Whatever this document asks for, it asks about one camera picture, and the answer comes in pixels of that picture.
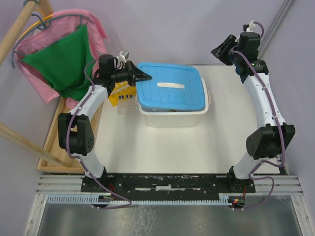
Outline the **yellow test tube rack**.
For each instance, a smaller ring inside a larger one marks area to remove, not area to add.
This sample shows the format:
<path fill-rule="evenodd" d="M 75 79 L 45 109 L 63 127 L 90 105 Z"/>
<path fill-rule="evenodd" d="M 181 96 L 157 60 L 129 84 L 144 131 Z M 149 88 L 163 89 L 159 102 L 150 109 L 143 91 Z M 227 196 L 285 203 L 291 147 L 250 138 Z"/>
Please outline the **yellow test tube rack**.
<path fill-rule="evenodd" d="M 114 90 L 111 95 L 108 97 L 111 105 L 116 107 L 119 102 L 123 102 L 129 98 L 127 96 L 132 95 L 132 98 L 136 95 L 136 87 L 130 86 L 127 82 L 115 83 Z"/>

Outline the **blue plastic tray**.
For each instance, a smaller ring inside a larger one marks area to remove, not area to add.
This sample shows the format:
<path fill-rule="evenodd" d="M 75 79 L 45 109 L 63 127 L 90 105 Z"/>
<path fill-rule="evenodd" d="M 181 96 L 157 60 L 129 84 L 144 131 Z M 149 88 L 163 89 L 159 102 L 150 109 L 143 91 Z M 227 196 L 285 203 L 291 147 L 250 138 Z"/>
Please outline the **blue plastic tray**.
<path fill-rule="evenodd" d="M 152 79 L 136 82 L 138 103 L 145 109 L 200 111 L 205 107 L 204 88 L 192 66 L 140 62 L 137 68 Z"/>

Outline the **white plastic bin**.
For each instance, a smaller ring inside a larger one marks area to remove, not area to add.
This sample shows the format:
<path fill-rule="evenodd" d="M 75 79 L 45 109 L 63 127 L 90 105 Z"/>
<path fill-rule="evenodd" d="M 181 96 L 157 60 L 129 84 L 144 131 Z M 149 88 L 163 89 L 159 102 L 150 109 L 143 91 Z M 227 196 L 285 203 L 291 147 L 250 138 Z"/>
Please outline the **white plastic bin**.
<path fill-rule="evenodd" d="M 146 125 L 155 128 L 174 128 L 174 127 L 194 127 L 197 126 L 205 114 L 208 112 L 211 104 L 211 96 L 207 90 L 205 80 L 201 78 L 205 96 L 205 107 L 201 111 L 190 112 L 153 112 L 151 109 L 145 109 L 138 103 L 141 114 L 144 115 Z"/>

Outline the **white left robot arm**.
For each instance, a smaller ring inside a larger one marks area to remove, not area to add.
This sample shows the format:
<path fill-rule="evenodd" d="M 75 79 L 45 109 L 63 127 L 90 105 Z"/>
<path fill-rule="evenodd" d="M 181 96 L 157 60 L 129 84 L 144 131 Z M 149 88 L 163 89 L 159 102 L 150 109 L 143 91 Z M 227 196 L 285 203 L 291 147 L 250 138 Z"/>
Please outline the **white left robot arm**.
<path fill-rule="evenodd" d="M 127 82 L 131 87 L 136 83 L 151 80 L 151 75 L 137 68 L 132 61 L 123 62 L 110 54 L 101 55 L 89 62 L 84 75 L 90 87 L 81 101 L 68 113 L 58 116 L 58 139 L 60 148 L 64 149 L 69 158 L 76 159 L 83 168 L 85 175 L 93 178 L 92 187 L 99 192 L 109 186 L 108 178 L 104 177 L 105 167 L 99 162 L 95 151 L 95 136 L 91 120 L 100 105 L 108 99 L 116 83 Z"/>

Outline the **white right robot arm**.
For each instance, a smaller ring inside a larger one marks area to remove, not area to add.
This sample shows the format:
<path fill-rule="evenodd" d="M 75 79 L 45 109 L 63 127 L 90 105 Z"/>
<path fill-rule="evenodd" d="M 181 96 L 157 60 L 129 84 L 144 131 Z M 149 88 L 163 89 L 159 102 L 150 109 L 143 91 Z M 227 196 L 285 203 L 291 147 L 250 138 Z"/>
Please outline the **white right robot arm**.
<path fill-rule="evenodd" d="M 246 139 L 246 154 L 227 173 L 226 188 L 231 192 L 242 189 L 264 164 L 284 167 L 286 148 L 295 135 L 294 125 L 286 123 L 276 105 L 267 64 L 258 59 L 260 40 L 256 32 L 242 32 L 239 37 L 231 34 L 211 51 L 223 64 L 235 66 L 252 101 L 257 123 L 257 130 Z"/>

